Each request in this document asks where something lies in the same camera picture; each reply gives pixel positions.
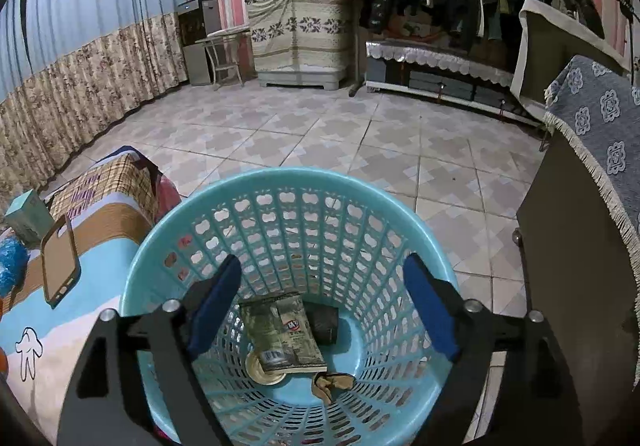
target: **orange object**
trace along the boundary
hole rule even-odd
[[[7,361],[4,350],[0,349],[0,376],[5,379],[9,375],[9,361]]]

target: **tile floor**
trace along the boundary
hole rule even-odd
[[[391,193],[430,227],[464,298],[522,316],[526,293],[511,241],[516,211],[542,156],[514,124],[475,112],[361,89],[184,86],[148,103],[77,156],[49,192],[123,144],[154,161],[187,197],[221,178],[267,166],[315,166]],[[500,357],[469,437],[486,429]]]

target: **barcode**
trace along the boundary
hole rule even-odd
[[[285,355],[280,350],[265,350],[261,356],[266,363],[276,363],[285,359]]]

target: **turquoise plastic basket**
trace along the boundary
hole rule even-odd
[[[238,297],[193,367],[234,443],[402,445],[419,430],[450,369],[404,289],[401,266],[412,251],[457,286],[424,223],[382,190],[317,169],[252,171],[216,182],[153,229],[133,260],[120,313],[181,298],[233,253],[242,263]],[[329,407],[311,394],[308,374],[262,386],[244,370],[249,343],[238,300],[287,287],[340,309],[338,343],[322,352],[329,371],[349,372],[357,382]],[[152,415],[177,441],[150,354],[140,361]]]

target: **blue plastic bag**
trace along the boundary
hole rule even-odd
[[[28,261],[29,253],[16,236],[0,242],[0,298],[22,281]]]

